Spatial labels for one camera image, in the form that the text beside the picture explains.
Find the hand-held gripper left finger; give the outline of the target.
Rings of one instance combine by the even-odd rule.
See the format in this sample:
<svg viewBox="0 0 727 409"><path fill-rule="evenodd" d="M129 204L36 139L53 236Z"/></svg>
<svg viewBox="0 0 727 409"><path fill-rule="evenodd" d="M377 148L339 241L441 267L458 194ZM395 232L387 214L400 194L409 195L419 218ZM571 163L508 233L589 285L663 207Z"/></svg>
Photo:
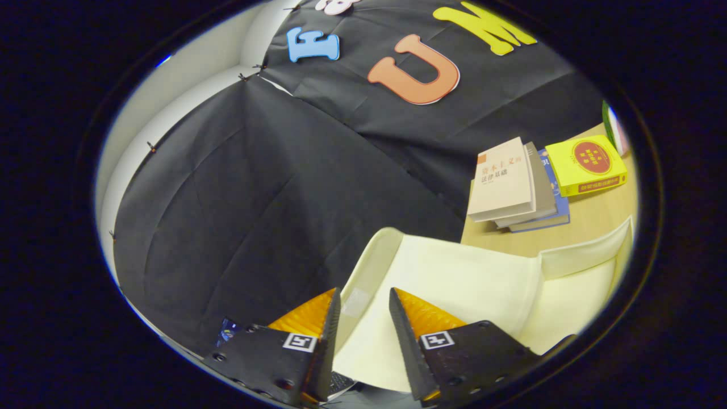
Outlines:
<svg viewBox="0 0 727 409"><path fill-rule="evenodd" d="M329 399L341 308L334 287L268 325L247 324L206 355L220 378L291 407Z"/></svg>

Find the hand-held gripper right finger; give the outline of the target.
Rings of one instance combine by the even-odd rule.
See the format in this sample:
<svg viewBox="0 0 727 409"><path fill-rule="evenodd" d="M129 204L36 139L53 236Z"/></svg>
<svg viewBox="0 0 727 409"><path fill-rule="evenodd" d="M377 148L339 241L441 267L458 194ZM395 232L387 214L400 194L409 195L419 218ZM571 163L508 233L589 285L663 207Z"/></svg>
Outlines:
<svg viewBox="0 0 727 409"><path fill-rule="evenodd" d="M463 323L405 290L390 290L389 311L411 395L422 407L467 406L540 362L493 322Z"/></svg>

